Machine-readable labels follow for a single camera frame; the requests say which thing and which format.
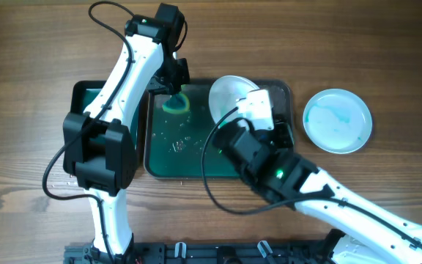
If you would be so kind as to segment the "green and yellow sponge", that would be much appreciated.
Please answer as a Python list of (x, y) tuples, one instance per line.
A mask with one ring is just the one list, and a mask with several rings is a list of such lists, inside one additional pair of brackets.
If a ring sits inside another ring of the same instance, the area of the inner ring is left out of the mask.
[(162, 109), (169, 114), (184, 114), (190, 110), (190, 101), (187, 95), (177, 93), (162, 105)]

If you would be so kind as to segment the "white plate with green stain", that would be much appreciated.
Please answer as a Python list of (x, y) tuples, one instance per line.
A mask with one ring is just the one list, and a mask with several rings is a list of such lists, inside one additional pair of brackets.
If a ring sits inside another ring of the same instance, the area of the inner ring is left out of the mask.
[(373, 131), (373, 118), (366, 103), (345, 89), (325, 89), (306, 104), (303, 128), (320, 149), (335, 154), (358, 151)]

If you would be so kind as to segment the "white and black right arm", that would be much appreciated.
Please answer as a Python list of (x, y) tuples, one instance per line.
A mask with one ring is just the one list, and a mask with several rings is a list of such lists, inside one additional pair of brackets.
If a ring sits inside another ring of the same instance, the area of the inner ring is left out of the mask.
[(274, 207), (288, 206), (342, 231), (333, 249), (334, 262), (422, 263), (422, 225), (362, 198), (328, 171), (274, 144), (266, 135), (274, 130), (272, 119), (251, 124), (259, 142), (252, 154), (259, 165), (258, 190)]

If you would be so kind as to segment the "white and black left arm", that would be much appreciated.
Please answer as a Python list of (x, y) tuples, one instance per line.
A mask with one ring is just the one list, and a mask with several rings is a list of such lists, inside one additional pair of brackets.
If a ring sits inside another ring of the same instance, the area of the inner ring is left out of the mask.
[(102, 89), (87, 106), (77, 100), (64, 119), (66, 173), (76, 177), (89, 199), (95, 238), (87, 257), (123, 263), (133, 250), (133, 232), (126, 215), (126, 189), (137, 168), (131, 126), (145, 92), (168, 95), (165, 111), (182, 114), (190, 101), (182, 86), (190, 81), (185, 59), (176, 52), (187, 34), (181, 12), (135, 15), (127, 22), (121, 54)]

